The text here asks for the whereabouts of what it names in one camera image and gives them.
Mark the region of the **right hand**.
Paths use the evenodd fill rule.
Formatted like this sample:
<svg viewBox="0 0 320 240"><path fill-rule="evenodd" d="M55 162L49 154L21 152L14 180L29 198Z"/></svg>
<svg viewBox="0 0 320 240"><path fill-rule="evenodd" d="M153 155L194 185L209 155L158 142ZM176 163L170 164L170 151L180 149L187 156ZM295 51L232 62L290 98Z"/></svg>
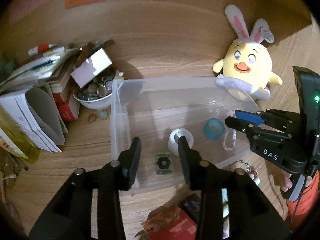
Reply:
<svg viewBox="0 0 320 240"><path fill-rule="evenodd" d="M292 181L290 180L290 177L291 174L285 171L281 171L279 186L280 189L284 192L287 192L289 189L291 189L293 185Z"/></svg>

